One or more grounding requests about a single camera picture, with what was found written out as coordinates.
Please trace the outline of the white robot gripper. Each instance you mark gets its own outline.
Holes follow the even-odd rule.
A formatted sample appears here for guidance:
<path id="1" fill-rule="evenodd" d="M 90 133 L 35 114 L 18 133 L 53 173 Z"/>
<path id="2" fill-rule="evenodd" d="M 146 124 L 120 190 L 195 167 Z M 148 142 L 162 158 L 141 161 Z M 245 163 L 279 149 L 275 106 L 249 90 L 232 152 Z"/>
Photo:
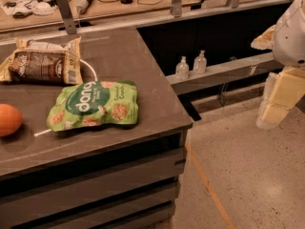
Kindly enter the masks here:
<path id="1" fill-rule="evenodd" d="M 260 34 L 251 47 L 262 51 L 273 49 L 276 61 L 292 66 L 280 73 L 269 73 L 265 82 L 256 126 L 271 130 L 305 95 L 305 71 L 302 70 L 305 68 L 305 0 L 294 0 L 276 25 Z"/>

